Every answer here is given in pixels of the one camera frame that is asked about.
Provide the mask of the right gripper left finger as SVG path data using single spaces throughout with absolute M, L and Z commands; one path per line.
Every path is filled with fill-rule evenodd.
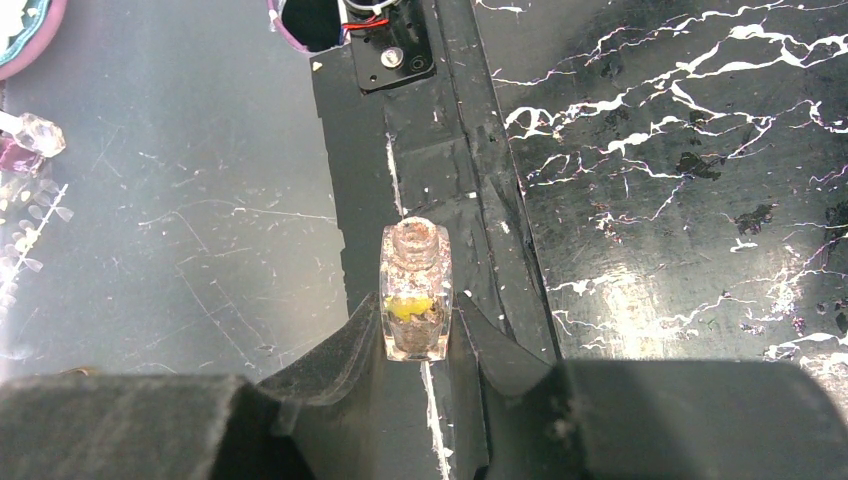
M 5 479 L 368 479 L 380 307 L 259 381 L 39 375 L 1 388 Z

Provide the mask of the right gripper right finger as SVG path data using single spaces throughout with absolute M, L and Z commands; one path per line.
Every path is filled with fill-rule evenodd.
M 548 364 L 457 299 L 478 479 L 843 479 L 847 429 L 799 367 L 724 360 Z

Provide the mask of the nail polish bottle white cap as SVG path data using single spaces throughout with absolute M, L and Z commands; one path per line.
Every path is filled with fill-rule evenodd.
M 387 358 L 445 359 L 454 297 L 447 228 L 418 216 L 385 227 L 379 276 Z

